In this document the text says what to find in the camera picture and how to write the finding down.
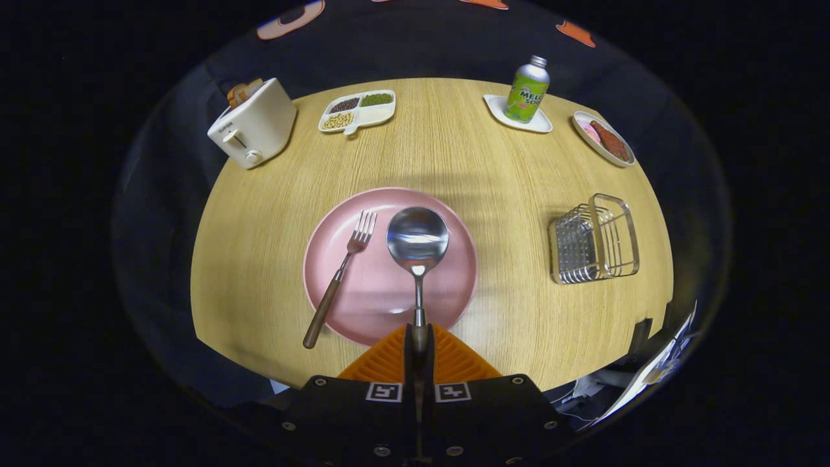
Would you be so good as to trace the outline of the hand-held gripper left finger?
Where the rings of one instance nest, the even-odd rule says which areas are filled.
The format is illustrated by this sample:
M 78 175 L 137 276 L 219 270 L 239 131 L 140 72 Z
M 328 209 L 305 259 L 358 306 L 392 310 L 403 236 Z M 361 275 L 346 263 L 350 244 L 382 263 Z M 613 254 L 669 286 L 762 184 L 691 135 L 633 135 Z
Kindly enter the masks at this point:
M 278 412 L 278 447 L 303 466 L 411 465 L 418 442 L 417 363 L 406 325 L 340 377 L 312 376 Z

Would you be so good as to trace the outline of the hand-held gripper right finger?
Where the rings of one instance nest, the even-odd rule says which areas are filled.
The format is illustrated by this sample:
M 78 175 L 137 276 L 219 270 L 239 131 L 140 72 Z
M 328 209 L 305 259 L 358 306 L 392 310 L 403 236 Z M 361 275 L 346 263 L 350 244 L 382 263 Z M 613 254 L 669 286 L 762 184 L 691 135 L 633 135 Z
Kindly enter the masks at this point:
M 419 461 L 542 466 L 577 440 L 525 374 L 438 381 L 438 328 L 419 328 Z

